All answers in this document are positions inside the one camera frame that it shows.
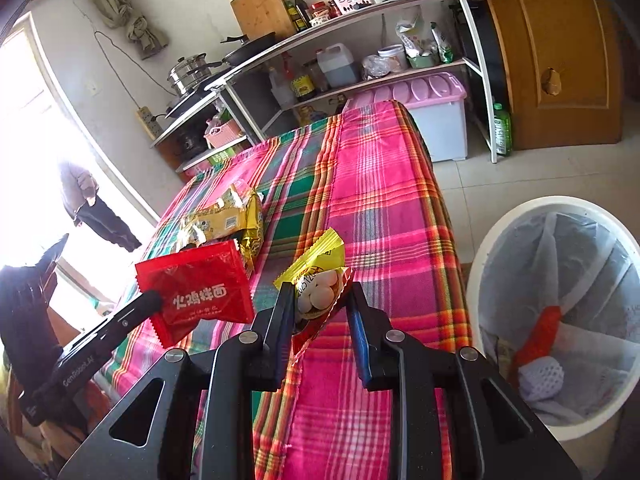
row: window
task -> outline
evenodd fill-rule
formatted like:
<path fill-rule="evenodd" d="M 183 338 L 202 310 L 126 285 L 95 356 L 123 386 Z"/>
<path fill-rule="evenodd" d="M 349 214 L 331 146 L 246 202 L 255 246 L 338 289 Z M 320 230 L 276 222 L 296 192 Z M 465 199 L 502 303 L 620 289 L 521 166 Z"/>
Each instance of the window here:
<path fill-rule="evenodd" d="M 84 224 L 74 227 L 60 198 L 56 158 L 91 171 L 100 197 L 143 247 L 157 218 L 82 133 L 47 73 L 29 15 L 0 47 L 0 73 L 0 266 L 31 265 L 69 233 L 51 307 L 72 326 L 90 328 L 97 302 L 116 303 L 134 279 L 142 249 L 127 253 Z"/>

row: person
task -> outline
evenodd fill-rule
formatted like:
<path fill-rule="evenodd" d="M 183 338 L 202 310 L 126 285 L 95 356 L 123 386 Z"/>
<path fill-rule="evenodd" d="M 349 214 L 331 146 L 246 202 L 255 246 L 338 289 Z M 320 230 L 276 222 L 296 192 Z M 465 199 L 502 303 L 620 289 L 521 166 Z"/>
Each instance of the person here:
<path fill-rule="evenodd" d="M 76 226 L 84 222 L 100 238 L 130 253 L 140 247 L 140 241 L 129 226 L 98 196 L 98 183 L 89 170 L 60 159 L 58 174 L 63 205 Z"/>

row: snack package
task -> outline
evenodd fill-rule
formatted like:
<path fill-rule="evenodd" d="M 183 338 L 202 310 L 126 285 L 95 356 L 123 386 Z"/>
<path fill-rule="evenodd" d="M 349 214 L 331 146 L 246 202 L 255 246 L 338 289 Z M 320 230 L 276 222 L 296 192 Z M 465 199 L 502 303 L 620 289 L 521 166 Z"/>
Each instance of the snack package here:
<path fill-rule="evenodd" d="M 264 221 L 260 196 L 242 184 L 232 184 L 214 205 L 184 216 L 175 251 L 234 238 L 249 277 L 264 240 Z"/>
<path fill-rule="evenodd" d="M 232 184 L 210 207 L 189 213 L 180 220 L 176 251 L 188 244 L 199 246 L 246 228 L 246 207 Z"/>
<path fill-rule="evenodd" d="M 156 290 L 162 309 L 150 318 L 164 348 L 177 344 L 201 319 L 249 323 L 249 281 L 235 240 L 159 256 L 136 264 L 140 291 Z"/>
<path fill-rule="evenodd" d="M 436 22 L 431 22 L 431 32 L 438 44 L 438 52 L 440 53 L 440 60 L 443 63 L 451 63 L 453 61 L 453 50 L 451 44 L 447 41 L 442 31 L 438 28 Z"/>
<path fill-rule="evenodd" d="M 352 270 L 344 265 L 344 242 L 329 229 L 273 282 L 278 290 L 283 282 L 296 285 L 294 360 L 340 310 L 340 298 L 353 279 Z"/>

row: soy sauce bottle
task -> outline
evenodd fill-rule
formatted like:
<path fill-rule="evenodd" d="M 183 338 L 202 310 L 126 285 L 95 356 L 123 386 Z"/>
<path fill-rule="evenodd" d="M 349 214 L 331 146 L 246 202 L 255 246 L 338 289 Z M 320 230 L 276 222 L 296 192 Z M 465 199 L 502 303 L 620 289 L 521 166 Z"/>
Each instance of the soy sauce bottle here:
<path fill-rule="evenodd" d="M 306 23 L 308 28 L 311 28 L 311 15 L 309 12 L 309 6 L 306 4 L 305 0 L 293 0 L 293 5 L 296 7 L 296 10 L 302 17 L 303 21 Z"/>

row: red snack packet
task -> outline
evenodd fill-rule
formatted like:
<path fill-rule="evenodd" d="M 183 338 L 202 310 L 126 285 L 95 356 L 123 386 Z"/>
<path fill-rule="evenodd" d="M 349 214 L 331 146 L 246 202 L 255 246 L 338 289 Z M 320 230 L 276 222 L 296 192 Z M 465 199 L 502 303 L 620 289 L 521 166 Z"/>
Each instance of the red snack packet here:
<path fill-rule="evenodd" d="M 164 348 L 177 344 L 201 319 L 249 323 L 249 281 L 234 240 L 159 256 L 136 264 L 140 291 L 156 290 L 162 309 L 151 316 Z"/>

